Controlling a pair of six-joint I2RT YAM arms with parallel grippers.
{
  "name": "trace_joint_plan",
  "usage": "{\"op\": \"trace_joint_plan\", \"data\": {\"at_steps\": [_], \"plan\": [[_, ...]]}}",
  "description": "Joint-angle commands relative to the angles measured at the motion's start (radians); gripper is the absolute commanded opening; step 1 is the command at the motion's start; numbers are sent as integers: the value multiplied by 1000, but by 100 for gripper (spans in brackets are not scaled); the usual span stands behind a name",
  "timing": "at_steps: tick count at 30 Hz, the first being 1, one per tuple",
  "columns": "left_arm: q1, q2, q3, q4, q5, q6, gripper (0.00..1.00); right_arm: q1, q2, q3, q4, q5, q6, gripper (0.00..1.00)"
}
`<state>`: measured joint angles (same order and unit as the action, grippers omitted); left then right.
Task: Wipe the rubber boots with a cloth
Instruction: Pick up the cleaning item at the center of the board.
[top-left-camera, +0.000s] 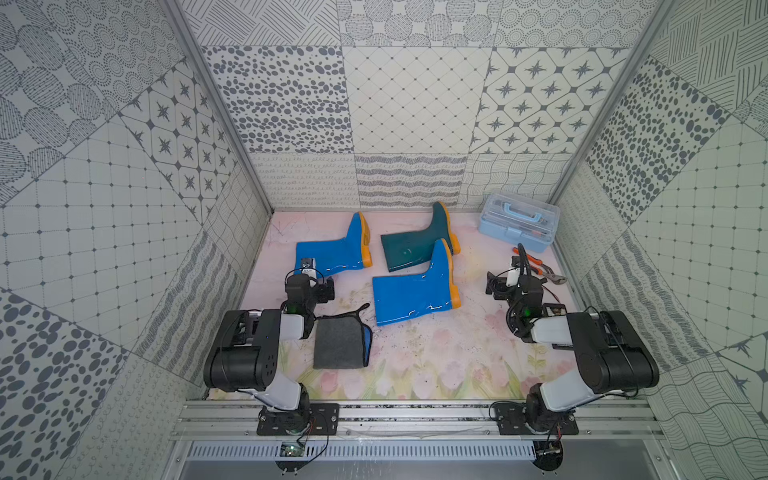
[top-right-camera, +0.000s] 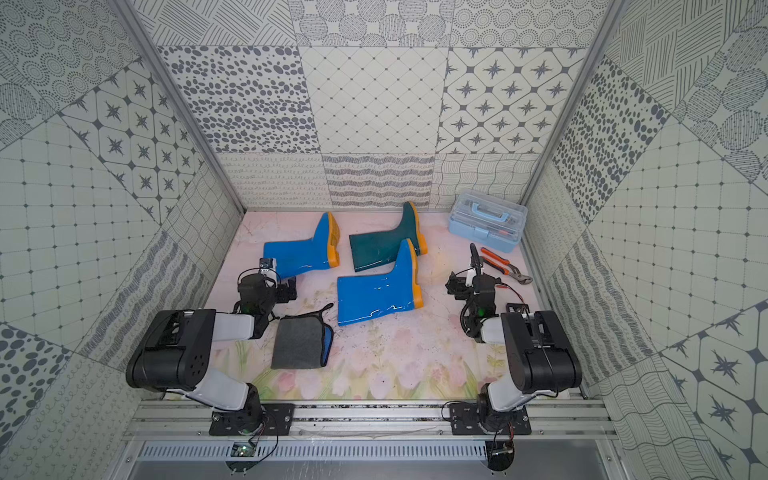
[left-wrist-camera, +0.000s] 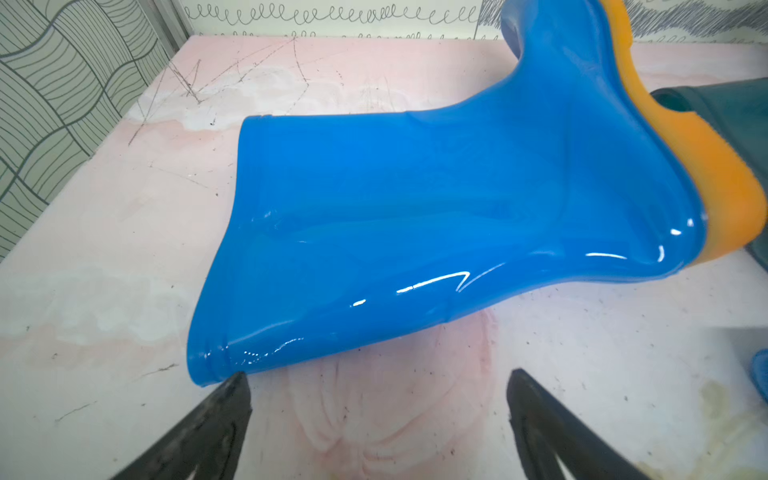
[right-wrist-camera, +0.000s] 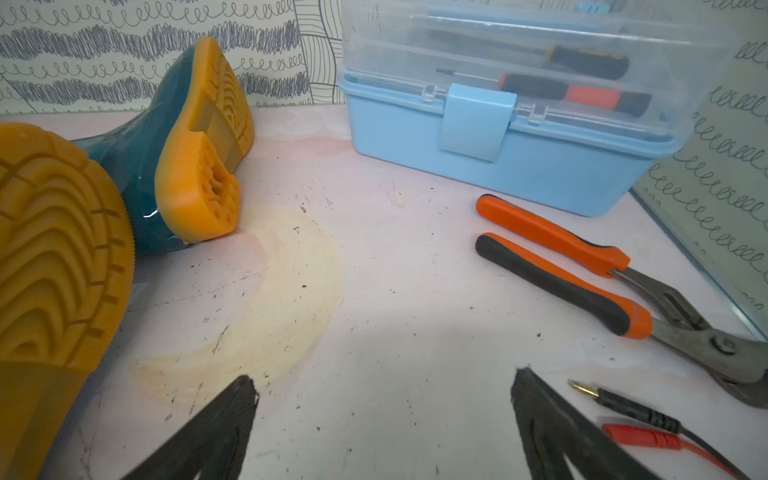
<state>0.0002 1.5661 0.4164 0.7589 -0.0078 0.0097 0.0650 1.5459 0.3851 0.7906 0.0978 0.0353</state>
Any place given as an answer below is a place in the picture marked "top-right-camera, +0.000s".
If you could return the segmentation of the grey microfibre cloth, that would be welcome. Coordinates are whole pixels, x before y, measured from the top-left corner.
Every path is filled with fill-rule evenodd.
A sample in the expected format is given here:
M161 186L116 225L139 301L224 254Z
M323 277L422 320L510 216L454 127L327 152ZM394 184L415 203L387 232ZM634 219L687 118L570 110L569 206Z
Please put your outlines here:
M333 306L328 303L314 312L286 316L278 322L270 364L273 370L311 370L327 365L334 331L323 315Z

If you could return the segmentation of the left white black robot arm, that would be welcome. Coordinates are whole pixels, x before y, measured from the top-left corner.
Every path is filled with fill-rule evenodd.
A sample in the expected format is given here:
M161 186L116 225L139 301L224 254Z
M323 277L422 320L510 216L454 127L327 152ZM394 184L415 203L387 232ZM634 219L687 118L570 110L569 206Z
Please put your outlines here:
M239 300L231 313L216 309L162 310L151 321L126 367L136 389L179 393L257 429L264 417L255 386L211 365L218 342L256 340L277 319L274 307L297 298L296 278L278 273L277 261L262 258L237 280Z

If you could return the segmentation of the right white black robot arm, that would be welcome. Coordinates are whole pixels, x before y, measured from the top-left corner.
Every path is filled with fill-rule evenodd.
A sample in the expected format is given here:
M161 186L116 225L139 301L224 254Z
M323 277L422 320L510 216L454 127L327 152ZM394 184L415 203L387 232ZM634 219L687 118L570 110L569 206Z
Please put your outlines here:
M447 293L464 303L459 323L464 334L505 349L508 372L484 385L478 419L487 430L512 419L538 397L555 397L582 383L580 361L553 311L526 308L496 311L496 291L506 284L479 270L453 272Z

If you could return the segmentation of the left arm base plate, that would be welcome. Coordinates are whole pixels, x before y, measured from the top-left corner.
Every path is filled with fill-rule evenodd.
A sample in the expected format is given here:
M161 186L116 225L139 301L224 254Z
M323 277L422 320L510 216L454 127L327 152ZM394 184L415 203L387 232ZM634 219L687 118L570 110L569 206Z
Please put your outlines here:
M296 405L266 403L237 412L214 410L209 434L223 436L287 436L290 433Z

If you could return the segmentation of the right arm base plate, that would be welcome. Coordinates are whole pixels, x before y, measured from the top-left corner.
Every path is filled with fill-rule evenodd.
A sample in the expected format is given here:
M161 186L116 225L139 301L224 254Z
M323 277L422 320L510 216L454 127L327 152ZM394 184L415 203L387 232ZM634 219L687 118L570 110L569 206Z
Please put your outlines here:
M478 402L449 402L443 413L449 422L451 432L456 436L476 436L481 434L530 435L532 428L525 409L509 412L497 412Z

